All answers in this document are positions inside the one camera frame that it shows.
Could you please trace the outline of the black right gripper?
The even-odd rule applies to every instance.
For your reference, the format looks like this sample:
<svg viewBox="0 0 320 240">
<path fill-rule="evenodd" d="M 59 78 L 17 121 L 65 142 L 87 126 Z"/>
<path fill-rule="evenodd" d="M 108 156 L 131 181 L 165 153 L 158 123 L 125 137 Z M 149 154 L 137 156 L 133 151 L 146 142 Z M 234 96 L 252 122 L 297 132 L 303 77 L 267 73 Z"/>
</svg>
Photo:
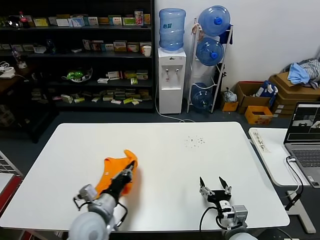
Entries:
<svg viewBox="0 0 320 240">
<path fill-rule="evenodd" d="M 199 192 L 204 198 L 208 198 L 209 203 L 215 204 L 217 208 L 221 208 L 221 201 L 229 201 L 231 199 L 231 190 L 232 187 L 227 184 L 227 182 L 222 178 L 219 177 L 219 181 L 223 187 L 220 190 L 211 190 L 203 181 L 202 177 L 199 177 Z"/>
</svg>

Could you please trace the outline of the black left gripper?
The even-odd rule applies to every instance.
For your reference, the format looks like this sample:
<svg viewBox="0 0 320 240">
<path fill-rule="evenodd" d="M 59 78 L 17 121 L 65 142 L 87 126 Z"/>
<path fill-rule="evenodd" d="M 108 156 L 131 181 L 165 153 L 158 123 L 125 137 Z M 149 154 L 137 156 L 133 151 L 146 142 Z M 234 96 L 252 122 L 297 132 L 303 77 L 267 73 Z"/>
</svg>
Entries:
<svg viewBox="0 0 320 240">
<path fill-rule="evenodd" d="M 135 162 L 131 161 L 121 172 L 111 181 L 109 190 L 116 195 L 126 195 L 132 188 L 132 178 L 134 175 Z"/>
</svg>

